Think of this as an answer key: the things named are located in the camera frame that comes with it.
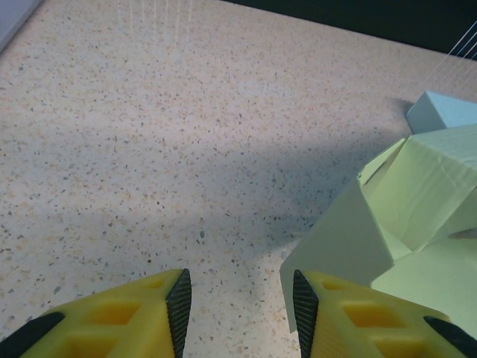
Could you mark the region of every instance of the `black rubber pad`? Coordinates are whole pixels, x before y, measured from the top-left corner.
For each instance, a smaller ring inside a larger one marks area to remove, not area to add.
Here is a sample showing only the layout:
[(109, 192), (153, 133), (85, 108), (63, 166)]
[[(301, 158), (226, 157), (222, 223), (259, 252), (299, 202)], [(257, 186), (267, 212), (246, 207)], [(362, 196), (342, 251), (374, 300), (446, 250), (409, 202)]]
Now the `black rubber pad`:
[(435, 317), (424, 317), (429, 326), (467, 358), (477, 358), (477, 341), (455, 324)]
[(293, 277), (293, 308), (297, 321), (301, 358), (312, 356), (318, 304), (318, 296), (308, 280), (300, 270), (296, 270)]
[(20, 358), (28, 349), (34, 346), (45, 334), (65, 318), (59, 312), (49, 313), (32, 319), (3, 342), (0, 342), (1, 358)]
[(182, 358), (192, 303), (191, 275), (184, 269), (165, 299), (175, 358)]

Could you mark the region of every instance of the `folded paper object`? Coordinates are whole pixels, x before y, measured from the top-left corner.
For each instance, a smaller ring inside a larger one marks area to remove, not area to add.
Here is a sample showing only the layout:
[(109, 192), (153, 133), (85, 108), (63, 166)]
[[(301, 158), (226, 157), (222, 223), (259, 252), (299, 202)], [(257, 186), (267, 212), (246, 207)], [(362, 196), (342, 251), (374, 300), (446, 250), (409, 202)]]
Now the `folded paper object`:
[(477, 124), (477, 103), (434, 92), (424, 92), (406, 113), (412, 133)]
[(371, 160), (280, 269), (322, 271), (446, 312), (477, 336), (477, 125), (401, 139)]

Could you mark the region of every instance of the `light blue box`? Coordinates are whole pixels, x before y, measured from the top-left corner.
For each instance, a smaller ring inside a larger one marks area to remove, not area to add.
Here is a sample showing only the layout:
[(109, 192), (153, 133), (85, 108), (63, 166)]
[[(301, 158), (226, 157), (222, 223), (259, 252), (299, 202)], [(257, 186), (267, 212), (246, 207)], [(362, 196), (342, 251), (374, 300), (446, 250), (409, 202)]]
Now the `light blue box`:
[(426, 91), (407, 112), (412, 133), (477, 124), (477, 103)]

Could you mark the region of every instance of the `table surface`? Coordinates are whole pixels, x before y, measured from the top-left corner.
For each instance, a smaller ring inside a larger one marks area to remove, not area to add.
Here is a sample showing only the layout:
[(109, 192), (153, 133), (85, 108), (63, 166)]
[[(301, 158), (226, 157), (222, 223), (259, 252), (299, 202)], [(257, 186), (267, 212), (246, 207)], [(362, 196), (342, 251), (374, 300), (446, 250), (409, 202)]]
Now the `table surface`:
[(185, 357), (298, 357), (284, 258), (472, 63), (212, 0), (45, 0), (0, 54), (0, 337), (170, 268)]

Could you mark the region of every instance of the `speckled countertop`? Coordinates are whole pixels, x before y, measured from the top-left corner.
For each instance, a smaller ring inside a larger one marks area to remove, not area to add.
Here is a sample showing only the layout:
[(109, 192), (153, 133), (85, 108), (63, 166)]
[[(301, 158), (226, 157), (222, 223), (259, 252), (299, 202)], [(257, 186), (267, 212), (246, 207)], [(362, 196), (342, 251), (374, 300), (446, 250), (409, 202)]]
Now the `speckled countertop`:
[(0, 54), (0, 337), (186, 267), (185, 357), (298, 357), (279, 266), (442, 58), (220, 1), (45, 0)]

